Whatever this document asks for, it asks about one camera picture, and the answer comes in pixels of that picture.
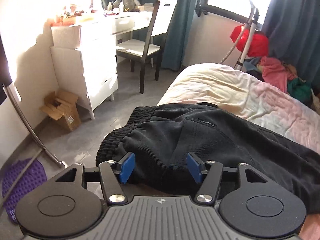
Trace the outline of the teal left curtain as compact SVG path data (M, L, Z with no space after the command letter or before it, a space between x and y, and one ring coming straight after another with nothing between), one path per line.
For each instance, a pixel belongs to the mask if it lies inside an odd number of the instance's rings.
M154 38L155 44L165 42L161 67L170 70L179 70L188 43L189 31L193 20L196 0L138 0L141 4L161 1L160 15L157 16L155 30L164 28L161 23L168 24L167 33L158 33Z

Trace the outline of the metal pole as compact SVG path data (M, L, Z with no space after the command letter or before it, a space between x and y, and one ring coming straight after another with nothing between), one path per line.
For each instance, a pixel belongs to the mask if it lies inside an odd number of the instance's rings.
M48 155L48 157L50 159L52 159L52 161L54 163L56 163L59 167L67 167L66 163L64 161L61 161L60 159L57 158L56 155L52 154L48 148L46 148L46 146L44 145L44 143L40 140L40 138L36 135L36 133L34 132L33 128L31 127L31 125L29 124L28 120L26 119L26 117L24 116L22 110L20 109L18 102L16 101L11 89L9 86L3 86L3 90L5 91L7 97L9 98L11 104L13 105L13 108L15 109L17 115L19 116L21 122L23 122L25 128L28 130L29 134L31 135L32 139L36 142L36 144L40 147L41 150L43 150L45 152L46 155Z

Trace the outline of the blue-grey right curtain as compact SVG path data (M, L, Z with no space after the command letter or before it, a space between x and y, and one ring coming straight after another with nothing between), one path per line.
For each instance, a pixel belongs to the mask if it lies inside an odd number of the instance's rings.
M269 55L319 87L319 0L271 0L262 30Z

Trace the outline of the pastel bed sheet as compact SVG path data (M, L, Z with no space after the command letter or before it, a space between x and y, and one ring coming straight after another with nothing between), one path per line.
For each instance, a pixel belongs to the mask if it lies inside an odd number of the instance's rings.
M202 63L187 67L158 102L167 103L212 103L319 153L319 114L230 66Z

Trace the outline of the dark chair white back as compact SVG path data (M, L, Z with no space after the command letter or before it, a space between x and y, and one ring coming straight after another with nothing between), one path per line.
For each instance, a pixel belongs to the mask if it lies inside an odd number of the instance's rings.
M131 71L135 63L140 63L139 92L144 93L146 62L156 59L155 80L159 79L168 29L173 17L177 0L158 0L155 3L145 41L131 39L120 44L117 56L130 60Z

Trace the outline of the purple mat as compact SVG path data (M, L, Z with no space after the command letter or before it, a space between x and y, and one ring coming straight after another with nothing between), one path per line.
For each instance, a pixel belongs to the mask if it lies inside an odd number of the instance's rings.
M31 159L19 160L7 170L2 181L2 196L5 197L17 179L18 175L26 167ZM17 224L15 210L17 203L29 192L33 191L38 186L47 181L47 176L43 165L35 159L28 167L23 176L19 179L18 183L10 193L8 199L4 202L5 208L9 219Z

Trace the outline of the pink garment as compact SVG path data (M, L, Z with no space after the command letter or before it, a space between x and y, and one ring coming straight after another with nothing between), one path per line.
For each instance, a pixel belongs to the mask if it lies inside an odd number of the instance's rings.
M297 78L297 71L292 65L283 65L279 59L274 57L262 57L259 66L263 80L287 93L287 82Z

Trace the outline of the white dresser desk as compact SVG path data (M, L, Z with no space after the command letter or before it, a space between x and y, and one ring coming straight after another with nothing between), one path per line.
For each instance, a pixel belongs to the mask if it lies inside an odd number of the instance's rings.
M148 27L152 13L124 12L51 28L52 61L59 88L78 95L78 105L94 110L118 89L117 35Z

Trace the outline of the black pants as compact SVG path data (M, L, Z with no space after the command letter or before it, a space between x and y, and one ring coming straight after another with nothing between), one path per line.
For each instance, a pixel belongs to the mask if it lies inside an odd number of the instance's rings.
M309 214L319 213L319 155L211 103L137 107L127 124L105 137L96 162L136 156L130 183L168 194L193 195L189 152L226 167L248 163L299 197Z

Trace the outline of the red garment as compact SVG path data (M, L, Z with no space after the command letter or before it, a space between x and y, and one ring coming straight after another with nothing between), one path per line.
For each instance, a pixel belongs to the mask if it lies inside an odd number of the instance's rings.
M236 39L238 38L239 34L243 29L244 29L243 25L239 25L234 28L234 30L230 35L230 38L233 41L233 43L235 43ZM243 51L248 37L249 37L249 30L246 29L236 45L236 48L238 51ZM268 56L268 49L269 49L269 40L267 36L262 31L256 30L255 33L253 34L253 38L249 46L249 50L247 52L247 56L248 57Z

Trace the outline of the cardboard box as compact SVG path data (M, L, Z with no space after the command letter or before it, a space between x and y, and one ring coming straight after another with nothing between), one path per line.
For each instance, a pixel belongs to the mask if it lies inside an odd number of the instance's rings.
M76 108L78 98L76 94L58 89L56 92L50 92L44 98L44 105L40 107L40 110L58 125L72 132L81 125Z

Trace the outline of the green garment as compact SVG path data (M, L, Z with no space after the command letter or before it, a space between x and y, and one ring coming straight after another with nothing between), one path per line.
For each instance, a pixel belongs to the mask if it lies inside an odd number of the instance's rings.
M287 82L287 92L293 98L305 105L311 102L312 95L310 83L303 81L298 77Z

